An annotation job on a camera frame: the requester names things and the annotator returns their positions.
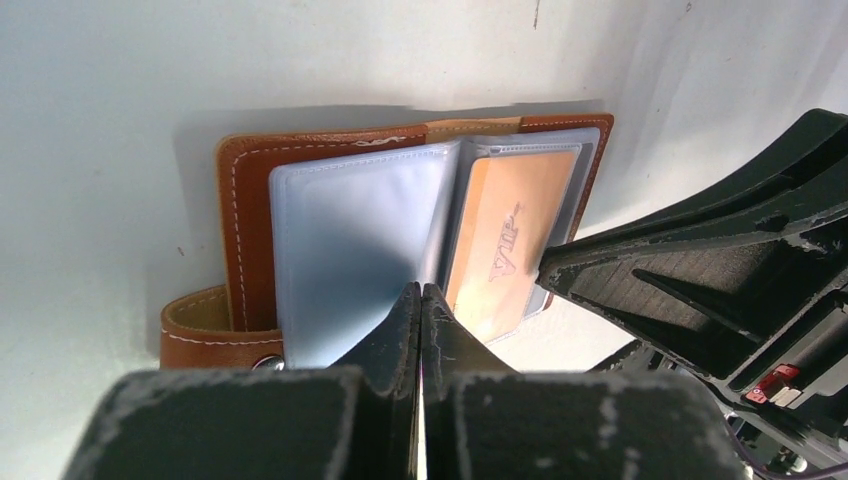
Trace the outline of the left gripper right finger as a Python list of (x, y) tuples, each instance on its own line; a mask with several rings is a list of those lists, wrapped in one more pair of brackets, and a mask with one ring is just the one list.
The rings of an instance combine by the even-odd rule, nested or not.
[(421, 304), (432, 479), (741, 479), (706, 388), (674, 373), (520, 373), (428, 284)]

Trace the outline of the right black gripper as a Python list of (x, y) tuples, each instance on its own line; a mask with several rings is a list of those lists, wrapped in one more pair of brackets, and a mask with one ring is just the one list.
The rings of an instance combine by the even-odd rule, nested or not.
[(847, 461), (847, 118), (813, 109), (718, 183), (548, 249), (539, 284), (634, 336), (602, 370), (703, 382), (737, 438)]

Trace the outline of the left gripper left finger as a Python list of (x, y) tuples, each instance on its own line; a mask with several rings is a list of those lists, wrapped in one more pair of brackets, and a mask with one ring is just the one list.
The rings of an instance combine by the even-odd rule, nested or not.
[(68, 479), (411, 479), (421, 288), (324, 369), (139, 371), (95, 410)]

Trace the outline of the brown leather card holder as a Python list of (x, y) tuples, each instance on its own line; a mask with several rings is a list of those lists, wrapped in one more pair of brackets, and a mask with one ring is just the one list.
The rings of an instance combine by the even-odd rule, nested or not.
[(252, 367), (279, 355), (321, 368), (367, 336), (406, 284), (445, 297), (480, 157), (575, 150), (543, 250), (571, 241), (613, 125), (609, 113), (525, 115), (224, 138), (226, 282), (164, 307), (161, 367)]

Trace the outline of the gold VIP credit card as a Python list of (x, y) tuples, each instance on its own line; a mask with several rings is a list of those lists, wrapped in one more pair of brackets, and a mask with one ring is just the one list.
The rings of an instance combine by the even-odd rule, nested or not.
[(523, 319), (578, 157), (569, 149), (473, 161), (445, 297), (478, 340)]

